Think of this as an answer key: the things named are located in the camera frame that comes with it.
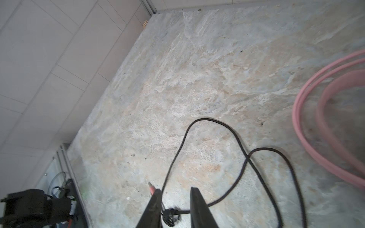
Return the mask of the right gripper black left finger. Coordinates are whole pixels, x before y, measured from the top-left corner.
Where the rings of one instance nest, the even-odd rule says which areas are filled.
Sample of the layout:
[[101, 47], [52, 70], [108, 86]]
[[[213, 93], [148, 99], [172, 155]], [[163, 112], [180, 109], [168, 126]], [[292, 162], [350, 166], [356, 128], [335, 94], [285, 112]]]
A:
[[156, 189], [150, 198], [136, 228], [162, 228], [162, 192]]

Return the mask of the pink headphones with cable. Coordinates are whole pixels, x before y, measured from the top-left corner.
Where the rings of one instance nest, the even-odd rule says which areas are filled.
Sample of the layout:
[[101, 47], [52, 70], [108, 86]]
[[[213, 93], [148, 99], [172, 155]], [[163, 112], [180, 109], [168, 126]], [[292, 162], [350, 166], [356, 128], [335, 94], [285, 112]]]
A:
[[[338, 178], [351, 183], [352, 185], [364, 189], [365, 188], [365, 179], [358, 177], [339, 166], [336, 166], [331, 161], [327, 160], [324, 156], [322, 156], [319, 152], [317, 152], [311, 144], [306, 140], [302, 128], [300, 125], [300, 114], [302, 106], [309, 95], [309, 93], [322, 81], [327, 79], [328, 77], [333, 76], [333, 74], [344, 70], [346, 68], [350, 68], [354, 65], [364, 63], [365, 59], [357, 59], [346, 63], [344, 65], [338, 66], [340, 63], [345, 62], [351, 58], [356, 56], [364, 55], [365, 51], [360, 50], [356, 51], [350, 55], [347, 55], [343, 58], [340, 58], [329, 65], [325, 66], [321, 70], [319, 70], [316, 74], [314, 74], [301, 88], [299, 91], [294, 105], [292, 109], [292, 123], [294, 130], [296, 132], [297, 137], [301, 141], [305, 150], [309, 153], [309, 155], [323, 168], [337, 176]], [[356, 159], [348, 150], [341, 144], [341, 142], [336, 138], [331, 129], [329, 128], [327, 122], [324, 118], [324, 108], [329, 99], [331, 99], [335, 94], [339, 93], [342, 90], [360, 87], [365, 85], [365, 70], [354, 70], [350, 71], [339, 78], [333, 80], [323, 91], [321, 98], [318, 102], [316, 108], [316, 124], [317, 127], [325, 139], [325, 141], [333, 148], [333, 150], [344, 160], [346, 160], [349, 164], [351, 164], [355, 169], [357, 169], [362, 174], [365, 173], [365, 166]]]

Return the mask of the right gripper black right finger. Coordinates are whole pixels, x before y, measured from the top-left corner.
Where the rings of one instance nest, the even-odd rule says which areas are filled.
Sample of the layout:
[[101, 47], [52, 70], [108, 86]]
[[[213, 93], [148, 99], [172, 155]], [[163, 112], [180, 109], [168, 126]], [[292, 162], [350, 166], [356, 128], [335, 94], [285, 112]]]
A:
[[192, 187], [190, 191], [190, 216], [192, 228], [218, 228], [201, 192]]

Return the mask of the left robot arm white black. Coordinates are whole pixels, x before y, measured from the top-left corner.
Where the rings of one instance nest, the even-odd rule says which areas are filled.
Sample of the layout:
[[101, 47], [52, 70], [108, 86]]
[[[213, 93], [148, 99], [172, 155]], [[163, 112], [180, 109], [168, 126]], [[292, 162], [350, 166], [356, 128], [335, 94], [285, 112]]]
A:
[[73, 198], [56, 199], [43, 190], [29, 189], [7, 195], [1, 225], [4, 228], [54, 227], [72, 218], [76, 201]]

